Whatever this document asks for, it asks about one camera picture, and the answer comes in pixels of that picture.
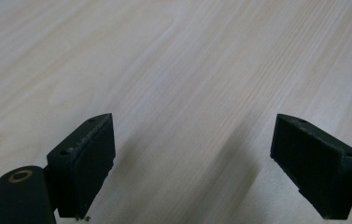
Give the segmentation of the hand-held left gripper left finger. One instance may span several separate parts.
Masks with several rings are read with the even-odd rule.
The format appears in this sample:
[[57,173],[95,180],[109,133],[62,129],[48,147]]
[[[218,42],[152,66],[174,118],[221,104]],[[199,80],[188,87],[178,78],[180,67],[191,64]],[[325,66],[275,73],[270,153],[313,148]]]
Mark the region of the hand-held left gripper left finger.
[[115,157],[111,113],[87,119],[47,155],[60,217],[87,215]]

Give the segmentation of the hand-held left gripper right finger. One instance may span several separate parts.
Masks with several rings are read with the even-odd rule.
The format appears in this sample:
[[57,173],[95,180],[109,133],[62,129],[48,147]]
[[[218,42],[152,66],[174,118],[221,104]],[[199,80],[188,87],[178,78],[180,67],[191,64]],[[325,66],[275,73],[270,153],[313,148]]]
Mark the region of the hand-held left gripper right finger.
[[306,120],[279,114],[270,156],[323,218],[348,218],[352,147]]

